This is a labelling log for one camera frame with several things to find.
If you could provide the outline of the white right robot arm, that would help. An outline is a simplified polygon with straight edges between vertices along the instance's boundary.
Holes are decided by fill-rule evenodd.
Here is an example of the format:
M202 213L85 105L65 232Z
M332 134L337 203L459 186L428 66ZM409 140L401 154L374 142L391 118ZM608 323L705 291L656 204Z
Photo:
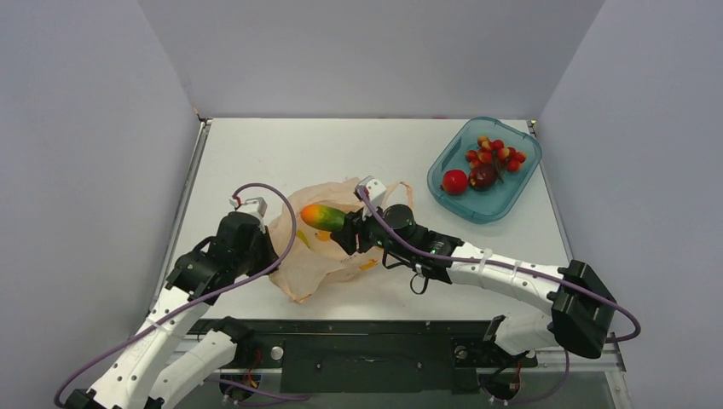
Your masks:
M426 280L476 286L535 308L528 316L493 319L480 342L483 357L493 364L552 346L588 359L602 354L616 299L584 262L559 267L496 255L419 225L404 204L376 216L350 212L331 238L349 255L379 247L384 257L392 256Z

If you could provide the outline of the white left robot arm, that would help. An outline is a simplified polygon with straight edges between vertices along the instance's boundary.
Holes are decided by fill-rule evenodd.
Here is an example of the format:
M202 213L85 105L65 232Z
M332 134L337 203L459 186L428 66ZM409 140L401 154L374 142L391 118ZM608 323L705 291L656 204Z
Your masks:
M111 367L87 389L75 389L63 408L143 408L182 338L222 288L261 273L277 260L263 212L228 213L217 232L180 256L145 322Z

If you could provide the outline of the red fake grape bunch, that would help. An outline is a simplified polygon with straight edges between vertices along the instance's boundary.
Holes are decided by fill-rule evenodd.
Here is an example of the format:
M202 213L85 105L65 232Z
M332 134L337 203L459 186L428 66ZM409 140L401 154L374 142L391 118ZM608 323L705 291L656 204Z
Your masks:
M524 151L506 145L503 140L492 140L487 135L477 138L477 148L468 149L464 158L471 168L481 164L493 165L497 170L516 173L527 160Z

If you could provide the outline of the yellow green fake mango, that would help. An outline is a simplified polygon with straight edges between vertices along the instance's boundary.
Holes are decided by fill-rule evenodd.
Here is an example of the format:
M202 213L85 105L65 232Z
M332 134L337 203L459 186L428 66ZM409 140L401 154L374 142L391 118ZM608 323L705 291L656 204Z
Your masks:
M302 221L308 226L325 232L335 232L344 228L346 213L323 204L306 205L300 212Z

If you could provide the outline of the orange translucent plastic bag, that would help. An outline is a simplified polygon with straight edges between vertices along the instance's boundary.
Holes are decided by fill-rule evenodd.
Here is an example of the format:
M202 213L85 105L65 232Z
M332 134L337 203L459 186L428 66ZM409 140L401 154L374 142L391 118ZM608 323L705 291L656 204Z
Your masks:
M306 205L324 204L344 212L359 210L362 202L354 195L359 181L354 177L303 187L288 198L294 212L284 209L268 224L278 255L286 249L291 235L295 235L291 251L269 275L269 280L294 302L305 302L320 286L355 279L380 264L379 247L349 256L331 239L329 232L311 228L301 218L301 210Z

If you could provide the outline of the red fake apple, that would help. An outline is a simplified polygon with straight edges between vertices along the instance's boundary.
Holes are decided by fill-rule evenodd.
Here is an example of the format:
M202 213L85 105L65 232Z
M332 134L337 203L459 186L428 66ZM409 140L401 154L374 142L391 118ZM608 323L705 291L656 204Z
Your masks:
M449 170L443 174L440 188L448 195L461 195L468 188L468 175L463 170Z

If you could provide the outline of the dark purple fake fruit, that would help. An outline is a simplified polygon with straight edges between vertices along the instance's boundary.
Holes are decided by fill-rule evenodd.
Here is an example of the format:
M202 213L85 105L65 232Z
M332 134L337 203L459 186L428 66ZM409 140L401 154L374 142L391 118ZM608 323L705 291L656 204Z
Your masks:
M468 186L475 191L485 191L490 189L498 179L498 171L492 164L480 164L471 169L468 175Z

